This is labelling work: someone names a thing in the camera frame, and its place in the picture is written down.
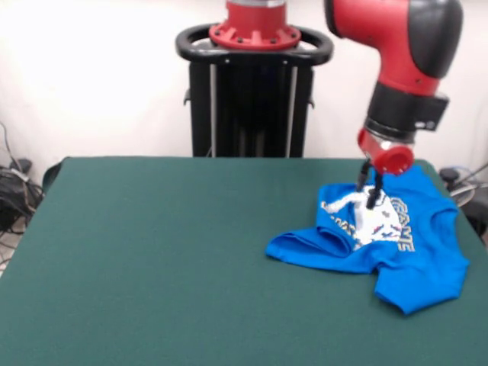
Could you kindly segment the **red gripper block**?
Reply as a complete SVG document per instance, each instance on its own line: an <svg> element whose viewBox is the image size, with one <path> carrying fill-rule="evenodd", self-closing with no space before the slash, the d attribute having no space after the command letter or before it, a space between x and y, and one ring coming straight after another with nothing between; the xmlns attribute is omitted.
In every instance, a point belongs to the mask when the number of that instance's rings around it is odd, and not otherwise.
<svg viewBox="0 0 488 366"><path fill-rule="evenodd" d="M364 128L358 134L358 146L367 159L358 174L356 191L363 189L372 165L376 169L374 188L369 194L366 208L373 209L383 189L382 174L401 175L407 171L414 162L413 148L410 144L387 140Z"/></svg>

